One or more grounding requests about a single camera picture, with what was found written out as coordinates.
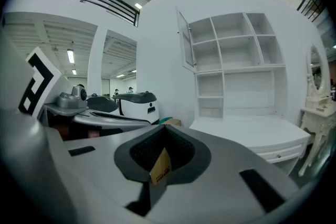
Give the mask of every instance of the open cabinet door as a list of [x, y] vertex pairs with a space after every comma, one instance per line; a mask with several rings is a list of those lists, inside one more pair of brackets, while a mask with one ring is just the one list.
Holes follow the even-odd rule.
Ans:
[[179, 9], [176, 7], [178, 34], [180, 35], [182, 65], [195, 73], [193, 48], [191, 45], [189, 26]]

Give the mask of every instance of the ceiling light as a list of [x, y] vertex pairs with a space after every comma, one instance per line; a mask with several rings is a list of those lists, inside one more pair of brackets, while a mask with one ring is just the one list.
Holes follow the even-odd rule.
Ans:
[[74, 60], [74, 53], [73, 53], [73, 50], [67, 50], [67, 53], [68, 53], [68, 58], [69, 58], [69, 62], [70, 63], [75, 63], [75, 60]]
[[137, 7], [138, 9], [142, 8], [142, 6], [138, 3], [135, 4], [135, 7]]

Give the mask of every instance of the yellow label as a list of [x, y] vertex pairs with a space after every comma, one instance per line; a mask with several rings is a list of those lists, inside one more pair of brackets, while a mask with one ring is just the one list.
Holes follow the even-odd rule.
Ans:
[[164, 148], [149, 173], [152, 179], [152, 184], [156, 186], [171, 170], [172, 165], [170, 157], [167, 150]]

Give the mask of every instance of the cardboard box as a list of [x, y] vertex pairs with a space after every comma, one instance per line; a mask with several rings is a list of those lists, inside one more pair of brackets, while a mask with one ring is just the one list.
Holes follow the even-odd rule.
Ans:
[[177, 125], [177, 126], [182, 126], [180, 120], [176, 119], [169, 119], [163, 123], [164, 125]]

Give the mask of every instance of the white dresser drawer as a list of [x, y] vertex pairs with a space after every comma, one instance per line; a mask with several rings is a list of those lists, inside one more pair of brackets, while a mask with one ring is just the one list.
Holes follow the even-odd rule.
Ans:
[[283, 148], [281, 150], [266, 151], [257, 154], [270, 163], [276, 163], [285, 161], [290, 158], [298, 157], [301, 155], [303, 150], [304, 150], [304, 143], [301, 143], [299, 145]]

